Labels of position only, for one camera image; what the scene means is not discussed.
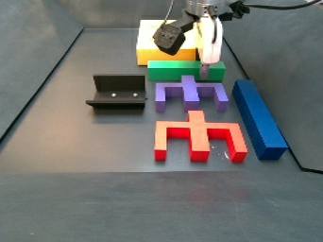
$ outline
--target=toy block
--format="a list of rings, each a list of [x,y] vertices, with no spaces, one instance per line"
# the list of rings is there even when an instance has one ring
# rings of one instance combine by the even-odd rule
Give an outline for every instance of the toy block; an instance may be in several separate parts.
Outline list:
[[[189,158],[192,162],[207,162],[209,139],[225,140],[232,163],[241,163],[247,155],[247,147],[239,124],[205,123],[203,111],[188,111],[187,122],[156,122],[153,148],[156,161],[167,160],[168,138],[189,140]]]
[[[288,145],[252,80],[237,80],[232,94],[257,158],[277,160]]]
[[[212,97],[217,112],[224,112],[228,98],[221,83],[196,83],[193,76],[181,76],[180,83],[156,83],[155,109],[165,111],[167,96],[181,97],[184,111],[199,109],[199,97]]]
[[[148,80],[179,82],[183,75],[199,77],[200,61],[197,60],[151,60],[148,63]],[[220,61],[209,66],[208,78],[203,81],[221,82],[225,66]]]
[[[196,60],[196,28],[184,33],[185,42],[177,53],[171,56],[161,52],[153,42],[152,35],[163,20],[141,20],[136,42],[137,65],[148,65],[148,61],[195,61]]]

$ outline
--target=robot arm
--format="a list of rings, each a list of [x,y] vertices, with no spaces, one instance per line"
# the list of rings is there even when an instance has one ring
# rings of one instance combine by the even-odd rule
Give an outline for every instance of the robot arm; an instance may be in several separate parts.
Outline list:
[[[183,17],[175,22],[161,25],[153,34],[159,49],[175,55],[185,41],[184,32],[197,26],[196,45],[200,58],[200,77],[208,77],[209,65],[219,62],[221,47],[221,23],[232,18],[241,18],[248,13],[244,0],[187,0]]]
[[[200,58],[199,76],[201,79],[207,79],[209,65],[219,62],[223,27],[219,18],[213,21],[207,14],[199,19],[196,27],[196,47]]]

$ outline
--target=green block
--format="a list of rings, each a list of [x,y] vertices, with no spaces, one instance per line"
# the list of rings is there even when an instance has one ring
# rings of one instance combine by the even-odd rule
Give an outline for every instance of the green block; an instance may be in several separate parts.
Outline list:
[[[199,77],[200,61],[197,60],[151,60],[148,62],[148,79],[151,81],[180,81],[181,76]],[[208,78],[203,81],[221,82],[225,73],[224,63],[220,61],[209,66]]]

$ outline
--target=cable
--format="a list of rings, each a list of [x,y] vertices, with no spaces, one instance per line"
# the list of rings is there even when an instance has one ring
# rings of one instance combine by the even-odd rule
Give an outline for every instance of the cable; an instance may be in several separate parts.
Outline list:
[[[161,26],[163,26],[163,25],[167,23],[167,21],[168,21],[168,17],[169,17],[171,12],[172,12],[172,9],[173,9],[173,1],[175,1],[175,0],[172,0],[172,2],[171,2],[169,8],[168,8],[168,13],[167,13],[167,16],[165,16],[165,19],[164,19],[164,23],[161,24]]]
[[[320,0],[313,0],[305,4],[295,5],[295,6],[287,6],[287,7],[279,7],[279,6],[265,6],[265,5],[255,5],[255,4],[244,4],[247,7],[257,8],[257,9],[273,9],[273,10],[292,10],[292,9],[300,9],[304,8],[315,3],[317,3]]]

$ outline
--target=black metal bracket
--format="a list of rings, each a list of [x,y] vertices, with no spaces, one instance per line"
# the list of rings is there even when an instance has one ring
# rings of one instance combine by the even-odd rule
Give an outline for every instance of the black metal bracket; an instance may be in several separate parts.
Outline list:
[[[145,75],[94,75],[97,93],[85,103],[93,108],[144,108]]]

